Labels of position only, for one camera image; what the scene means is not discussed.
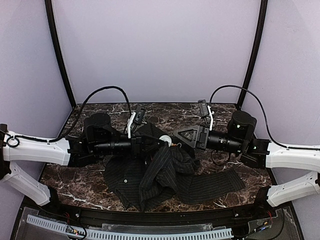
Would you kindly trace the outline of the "dark pinstriped garment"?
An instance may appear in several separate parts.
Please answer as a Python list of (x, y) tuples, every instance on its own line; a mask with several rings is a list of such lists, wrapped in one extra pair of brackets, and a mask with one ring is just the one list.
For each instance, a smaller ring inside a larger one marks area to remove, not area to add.
[(245, 188), (234, 169), (197, 174), (200, 167), (194, 149), (162, 146), (149, 156), (113, 156), (103, 173), (108, 190), (124, 209), (145, 212), (177, 196), (183, 204), (203, 204)]

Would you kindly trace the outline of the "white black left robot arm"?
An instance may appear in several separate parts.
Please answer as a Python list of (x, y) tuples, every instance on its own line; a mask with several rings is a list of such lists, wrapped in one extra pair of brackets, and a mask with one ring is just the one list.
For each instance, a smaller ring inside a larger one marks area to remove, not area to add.
[(40, 183), (17, 164), (18, 161), (52, 163), (60, 166), (81, 168), (93, 164), (97, 158), (113, 155), (144, 157), (162, 146), (170, 146), (172, 139), (161, 134), (122, 134), (112, 127), (107, 113), (95, 113), (84, 120), (80, 137), (36, 139), (19, 136), (0, 126), (0, 181), (7, 183), (33, 200), (38, 206), (59, 201), (56, 190)]

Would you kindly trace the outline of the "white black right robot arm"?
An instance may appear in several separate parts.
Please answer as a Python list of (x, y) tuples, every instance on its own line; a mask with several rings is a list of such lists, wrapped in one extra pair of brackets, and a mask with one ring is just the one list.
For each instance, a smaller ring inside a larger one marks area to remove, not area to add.
[(256, 205), (274, 208), (319, 194), (319, 146), (285, 146), (273, 140), (255, 138), (256, 124), (256, 118), (237, 110), (231, 116), (226, 133), (194, 125), (176, 129), (173, 135), (193, 149), (209, 149), (240, 156), (240, 161), (253, 169), (289, 168), (309, 171), (289, 182), (260, 188), (254, 201)]

